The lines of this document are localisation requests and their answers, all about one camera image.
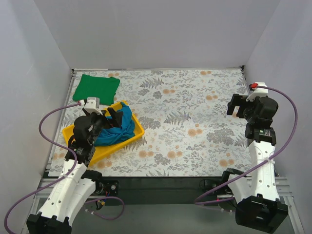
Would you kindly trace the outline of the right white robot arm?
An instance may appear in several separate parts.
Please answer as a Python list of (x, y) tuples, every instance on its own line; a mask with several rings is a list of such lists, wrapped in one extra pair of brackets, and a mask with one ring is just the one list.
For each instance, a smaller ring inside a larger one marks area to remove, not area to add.
[(271, 127), (278, 104), (268, 96), (255, 97), (234, 94), (228, 103), (227, 114), (238, 108), (237, 117), (247, 121), (245, 137), (252, 159), (252, 166), (263, 166), (250, 173), (251, 184), (246, 177), (236, 180), (227, 177), (220, 187), (236, 200), (235, 220), (238, 225), (272, 234), (288, 215), (288, 207), (282, 204), (275, 183), (274, 160), (276, 135)]

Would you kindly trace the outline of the blue t shirt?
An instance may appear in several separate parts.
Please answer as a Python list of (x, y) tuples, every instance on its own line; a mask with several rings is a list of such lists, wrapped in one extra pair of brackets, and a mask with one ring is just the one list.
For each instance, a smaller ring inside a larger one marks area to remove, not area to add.
[(102, 129), (95, 141), (95, 146), (111, 146), (127, 141), (135, 136), (135, 122), (132, 120), (132, 111), (124, 102), (120, 104), (122, 108), (117, 110), (117, 112), (123, 112), (121, 127)]

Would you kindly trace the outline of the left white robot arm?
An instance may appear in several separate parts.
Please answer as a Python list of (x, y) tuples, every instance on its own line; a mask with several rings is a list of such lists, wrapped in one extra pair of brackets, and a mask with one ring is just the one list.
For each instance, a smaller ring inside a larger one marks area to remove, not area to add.
[(74, 122), (73, 135), (68, 140), (68, 152), (61, 174), (44, 205), (37, 214), (30, 214), (26, 225), (31, 234), (69, 234), (73, 221), (88, 197), (103, 191), (102, 175), (87, 170), (95, 153), (95, 141), (103, 129), (120, 127), (122, 112), (108, 108), (84, 108), (85, 115)]

